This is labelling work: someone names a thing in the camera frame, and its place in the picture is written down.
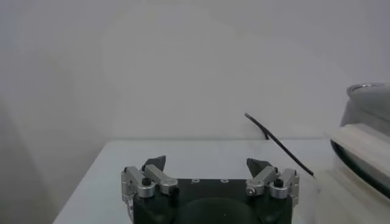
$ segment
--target white table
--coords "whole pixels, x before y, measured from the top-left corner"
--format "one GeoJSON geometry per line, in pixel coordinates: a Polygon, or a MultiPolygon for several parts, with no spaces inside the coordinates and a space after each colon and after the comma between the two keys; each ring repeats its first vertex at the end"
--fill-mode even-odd
{"type": "MultiPolygon", "coordinates": [[[[314,173],[332,169],[335,154],[328,139],[282,141],[314,173]]],[[[129,223],[121,200],[120,173],[125,166],[141,167],[145,160],[166,155],[165,173],[176,178],[246,179],[247,158],[269,161],[301,175],[300,201],[294,223],[312,223],[318,186],[275,143],[259,141],[113,141],[90,167],[54,224],[129,223]]]]}

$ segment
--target black wire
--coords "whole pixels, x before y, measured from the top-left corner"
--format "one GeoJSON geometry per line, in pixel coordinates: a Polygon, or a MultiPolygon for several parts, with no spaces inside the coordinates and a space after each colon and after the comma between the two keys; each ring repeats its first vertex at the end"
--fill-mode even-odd
{"type": "Polygon", "coordinates": [[[260,130],[264,133],[264,135],[271,137],[274,142],[280,146],[280,148],[283,149],[287,153],[288,156],[291,157],[292,160],[294,160],[303,170],[305,170],[308,174],[311,176],[314,176],[313,171],[311,171],[309,168],[307,168],[303,163],[299,161],[266,127],[261,125],[256,119],[254,119],[251,115],[248,113],[245,113],[245,117],[247,117],[250,121],[252,121],[257,127],[260,128],[260,130]]]}

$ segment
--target black screw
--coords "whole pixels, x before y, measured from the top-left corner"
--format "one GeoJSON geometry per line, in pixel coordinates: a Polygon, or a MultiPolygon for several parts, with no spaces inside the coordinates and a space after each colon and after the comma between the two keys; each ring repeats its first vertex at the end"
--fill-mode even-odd
{"type": "Polygon", "coordinates": [[[150,186],[152,184],[152,179],[149,177],[142,178],[142,185],[143,186],[150,186]]]}
{"type": "Polygon", "coordinates": [[[282,179],[276,179],[275,181],[274,181],[274,186],[275,187],[283,187],[283,180],[282,179]]]}

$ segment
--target metal bracket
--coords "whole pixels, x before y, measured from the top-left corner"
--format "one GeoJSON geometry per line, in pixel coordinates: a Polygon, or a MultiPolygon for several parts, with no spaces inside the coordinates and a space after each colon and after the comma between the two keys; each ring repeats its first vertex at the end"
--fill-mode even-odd
{"type": "Polygon", "coordinates": [[[163,194],[172,195],[179,189],[177,179],[167,176],[153,164],[145,166],[144,174],[160,186],[163,194]]]}
{"type": "Polygon", "coordinates": [[[138,194],[141,198],[154,195],[155,183],[146,178],[136,167],[126,167],[122,172],[122,195],[138,194]]]}
{"type": "Polygon", "coordinates": [[[254,197],[264,193],[265,186],[277,178],[275,167],[265,167],[257,176],[246,180],[246,194],[254,197]]]}
{"type": "Polygon", "coordinates": [[[290,195],[293,206],[298,204],[299,174],[296,170],[285,169],[280,177],[269,185],[271,197],[283,199],[290,195]]]}

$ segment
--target stainless steel pot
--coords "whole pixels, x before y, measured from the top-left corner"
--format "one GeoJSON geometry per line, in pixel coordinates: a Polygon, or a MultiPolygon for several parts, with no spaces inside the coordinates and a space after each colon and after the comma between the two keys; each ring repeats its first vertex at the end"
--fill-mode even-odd
{"type": "Polygon", "coordinates": [[[348,88],[341,126],[363,123],[390,136],[390,83],[367,83],[348,88]]]}
{"type": "MultiPolygon", "coordinates": [[[[348,88],[347,93],[349,101],[341,126],[362,123],[390,137],[390,83],[353,85],[348,88]]],[[[357,175],[390,198],[388,178],[335,142],[332,142],[332,146],[340,159],[357,175]]]]}

